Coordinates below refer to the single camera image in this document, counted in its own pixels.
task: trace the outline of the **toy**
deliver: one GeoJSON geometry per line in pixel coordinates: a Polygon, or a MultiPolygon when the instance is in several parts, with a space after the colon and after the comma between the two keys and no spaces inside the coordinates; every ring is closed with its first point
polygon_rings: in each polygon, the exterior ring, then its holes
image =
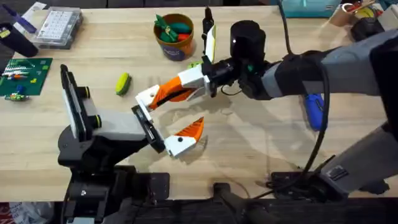
{"type": "Polygon", "coordinates": [[[155,26],[162,28],[164,32],[170,37],[172,42],[177,41],[178,34],[167,25],[166,21],[160,15],[156,15],[155,26]]]}
{"type": "Polygon", "coordinates": [[[119,96],[123,96],[127,93],[127,91],[129,90],[130,87],[130,83],[131,83],[131,77],[127,72],[124,72],[117,84],[116,84],[116,94],[119,96]]]}
{"type": "Polygon", "coordinates": [[[174,22],[170,24],[170,28],[179,34],[190,34],[191,28],[183,22],[174,22]]]}

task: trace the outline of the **clear plastic container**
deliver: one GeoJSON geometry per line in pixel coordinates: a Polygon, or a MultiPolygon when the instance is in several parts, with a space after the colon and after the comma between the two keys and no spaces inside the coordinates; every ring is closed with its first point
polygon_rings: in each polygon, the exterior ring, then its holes
{"type": "Polygon", "coordinates": [[[331,17],[341,0],[283,0],[286,17],[331,17]]]}
{"type": "Polygon", "coordinates": [[[82,22],[79,8],[50,7],[32,42],[41,49],[70,49],[82,22]]]}

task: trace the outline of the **sticker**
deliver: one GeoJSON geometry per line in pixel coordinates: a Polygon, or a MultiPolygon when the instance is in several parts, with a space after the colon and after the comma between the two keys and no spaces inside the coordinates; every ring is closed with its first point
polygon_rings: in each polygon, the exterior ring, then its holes
{"type": "Polygon", "coordinates": [[[4,30],[4,31],[2,31],[2,32],[0,32],[0,37],[1,38],[5,38],[5,37],[7,37],[8,35],[10,35],[10,31],[9,30],[4,30]]]}
{"type": "Polygon", "coordinates": [[[348,171],[345,170],[342,166],[335,166],[333,169],[329,170],[326,175],[334,181],[337,181],[348,175],[348,171]]]}
{"type": "Polygon", "coordinates": [[[175,47],[171,47],[168,45],[161,45],[163,49],[164,55],[166,55],[167,58],[173,61],[182,61],[185,58],[185,53],[175,47]]]}

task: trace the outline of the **wooden table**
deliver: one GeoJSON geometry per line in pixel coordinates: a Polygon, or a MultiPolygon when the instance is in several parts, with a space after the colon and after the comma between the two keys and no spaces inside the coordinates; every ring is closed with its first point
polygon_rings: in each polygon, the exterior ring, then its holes
{"type": "MultiPolygon", "coordinates": [[[[266,59],[286,54],[282,20],[276,7],[213,7],[217,24],[216,60],[229,57],[229,28],[239,20],[258,22],[267,34],[266,59]]],[[[46,12],[34,16],[39,25],[46,12]]],[[[0,201],[61,200],[70,178],[57,163],[57,140],[68,125],[61,96],[60,64],[75,74],[79,85],[91,89],[99,108],[131,113],[135,95],[164,83],[203,50],[201,20],[204,8],[87,9],[85,21],[71,50],[41,50],[38,57],[54,58],[42,94],[25,103],[0,100],[0,201]],[[195,24],[197,49],[184,62],[164,56],[153,35],[155,14],[179,12],[195,24]],[[133,76],[125,97],[114,92],[120,74],[133,76]]],[[[292,50],[326,50],[350,43],[347,31],[326,19],[289,19],[292,50]]],[[[169,172],[170,198],[207,198],[213,182],[231,183],[233,192],[253,197],[264,191],[262,183],[272,171],[303,166],[313,148],[316,133],[309,130],[298,96],[254,101],[243,94],[167,103],[153,112],[164,136],[205,116],[205,130],[198,146],[180,159],[158,154],[150,146],[122,161],[141,172],[169,172]]],[[[333,94],[330,122],[319,163],[338,154],[385,120],[378,97],[333,94]]],[[[390,179],[397,195],[397,179],[390,179]]]]}

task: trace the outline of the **red object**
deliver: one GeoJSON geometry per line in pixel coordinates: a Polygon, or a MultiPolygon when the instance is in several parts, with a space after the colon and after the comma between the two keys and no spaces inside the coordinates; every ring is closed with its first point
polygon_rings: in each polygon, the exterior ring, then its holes
{"type": "Polygon", "coordinates": [[[179,34],[178,35],[178,41],[183,41],[183,40],[188,39],[189,35],[190,34],[179,34]]]}
{"type": "Polygon", "coordinates": [[[377,16],[380,16],[381,14],[383,14],[383,11],[377,10],[376,13],[377,13],[377,16]]]}

